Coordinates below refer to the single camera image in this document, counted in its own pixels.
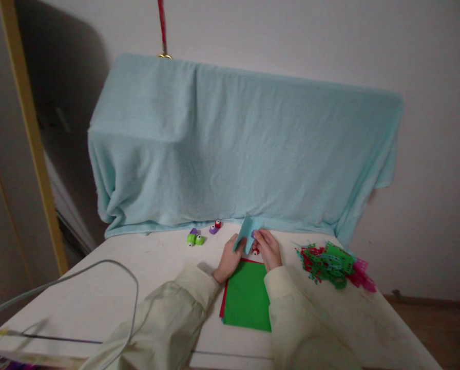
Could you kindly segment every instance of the cloth draped over box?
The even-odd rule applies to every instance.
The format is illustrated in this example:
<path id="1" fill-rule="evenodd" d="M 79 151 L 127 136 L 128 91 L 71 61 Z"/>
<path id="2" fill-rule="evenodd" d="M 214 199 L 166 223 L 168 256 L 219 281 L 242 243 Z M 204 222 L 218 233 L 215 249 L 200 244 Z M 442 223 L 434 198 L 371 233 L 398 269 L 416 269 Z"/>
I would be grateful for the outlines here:
<path id="1" fill-rule="evenodd" d="M 106 237 L 259 216 L 345 248 L 393 178 L 398 94 L 124 54 L 88 145 Z"/>

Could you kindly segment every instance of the cable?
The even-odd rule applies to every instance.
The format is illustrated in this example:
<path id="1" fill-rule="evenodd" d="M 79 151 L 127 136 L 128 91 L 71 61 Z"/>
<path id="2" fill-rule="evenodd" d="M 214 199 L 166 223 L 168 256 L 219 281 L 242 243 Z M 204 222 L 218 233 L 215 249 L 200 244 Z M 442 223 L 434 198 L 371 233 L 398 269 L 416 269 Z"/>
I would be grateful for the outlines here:
<path id="1" fill-rule="evenodd" d="M 35 288 L 35 289 L 32 289 L 32 290 L 29 290 L 23 294 L 20 294 L 18 295 L 17 297 L 14 297 L 13 299 L 10 299 L 8 300 L 7 302 L 3 303 L 0 305 L 0 311 L 2 311 L 3 309 L 6 309 L 8 308 L 9 306 L 12 306 L 13 304 L 25 299 L 26 297 L 29 297 L 31 295 L 34 295 L 34 294 L 37 294 L 37 293 L 40 293 L 41 291 L 44 291 L 45 289 L 53 286 L 53 285 L 56 285 L 56 284 L 59 284 L 59 283 L 63 283 L 64 281 L 66 280 L 69 280 L 69 279 L 72 279 L 74 278 L 75 276 L 78 276 L 79 274 L 82 274 L 83 272 L 86 272 L 88 271 L 89 269 L 99 265 L 99 264 L 102 264 L 102 263 L 111 263 L 111 264 L 114 264 L 114 265 L 117 265 L 119 266 L 120 268 L 122 268 L 125 272 L 127 272 L 129 274 L 129 276 L 134 280 L 135 284 L 136 284 L 136 296 L 135 296 L 135 299 L 134 299 L 134 309 L 132 310 L 132 320 L 131 320 L 131 327 L 129 328 L 129 334 L 127 335 L 126 337 L 126 341 L 124 342 L 124 345 L 122 346 L 122 348 L 115 354 L 115 356 L 113 356 L 109 361 L 107 361 L 107 363 L 105 365 L 103 365 L 103 367 L 100 369 L 100 370 L 105 370 L 107 369 L 121 354 L 122 352 L 126 349 L 127 345 L 129 344 L 129 342 L 131 341 L 131 338 L 132 338 L 132 332 L 134 331 L 134 321 L 136 319 L 136 306 L 138 305 L 138 294 L 139 294 L 139 283 L 138 283 L 138 279 L 136 279 L 136 277 L 134 276 L 134 274 L 131 272 L 131 270 L 129 270 L 127 267 L 125 267 L 123 264 L 117 262 L 117 261 L 114 261 L 114 260 L 101 260 L 101 261 L 98 261 L 96 263 L 94 263 L 93 265 L 91 266 L 88 266 L 87 268 L 84 268 L 83 270 L 80 270 L 78 272 L 75 272 L 74 274 L 71 274 L 69 276 L 66 276 L 66 277 L 63 277 L 57 281 L 54 281 L 54 282 L 50 282 L 50 283 L 47 283 L 45 285 L 42 285 L 38 288 Z"/>

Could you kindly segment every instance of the red strap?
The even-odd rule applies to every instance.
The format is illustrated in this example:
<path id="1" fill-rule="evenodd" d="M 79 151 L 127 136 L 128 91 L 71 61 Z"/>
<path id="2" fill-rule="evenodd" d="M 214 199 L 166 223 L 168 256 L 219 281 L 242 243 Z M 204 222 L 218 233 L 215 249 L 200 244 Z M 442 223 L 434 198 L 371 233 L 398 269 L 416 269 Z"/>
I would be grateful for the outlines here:
<path id="1" fill-rule="evenodd" d="M 158 0 L 158 10 L 160 11 L 160 26 L 162 27 L 163 55 L 167 55 L 167 35 L 165 29 L 165 10 L 163 9 L 163 0 Z"/>

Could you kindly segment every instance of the beige jacket sleeve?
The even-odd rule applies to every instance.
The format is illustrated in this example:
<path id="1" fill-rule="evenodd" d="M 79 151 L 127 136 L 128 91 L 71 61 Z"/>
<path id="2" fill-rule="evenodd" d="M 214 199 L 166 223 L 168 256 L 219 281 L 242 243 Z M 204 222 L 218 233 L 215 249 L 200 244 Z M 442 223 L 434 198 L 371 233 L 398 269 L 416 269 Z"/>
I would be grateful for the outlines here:
<path id="1" fill-rule="evenodd" d="M 138 304 L 134 336 L 109 370 L 182 369 L 196 343 L 208 306 L 220 285 L 194 266 Z M 122 348 L 130 320 L 123 322 L 80 370 L 97 370 Z"/>
<path id="2" fill-rule="evenodd" d="M 284 266 L 270 271 L 264 283 L 271 302 L 275 369 L 361 369 L 348 345 L 318 319 Z"/>

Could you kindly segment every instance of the white wall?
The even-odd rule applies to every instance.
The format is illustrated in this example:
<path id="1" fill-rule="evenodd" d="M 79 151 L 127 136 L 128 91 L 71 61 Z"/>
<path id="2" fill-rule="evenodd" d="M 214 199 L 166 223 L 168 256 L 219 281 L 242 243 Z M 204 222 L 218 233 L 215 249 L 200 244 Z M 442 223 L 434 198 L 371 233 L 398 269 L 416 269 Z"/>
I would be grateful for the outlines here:
<path id="1" fill-rule="evenodd" d="M 47 0 L 88 23 L 108 64 L 161 51 L 155 0 Z M 397 91 L 393 185 L 352 250 L 383 292 L 460 300 L 460 1 L 166 0 L 177 59 Z"/>

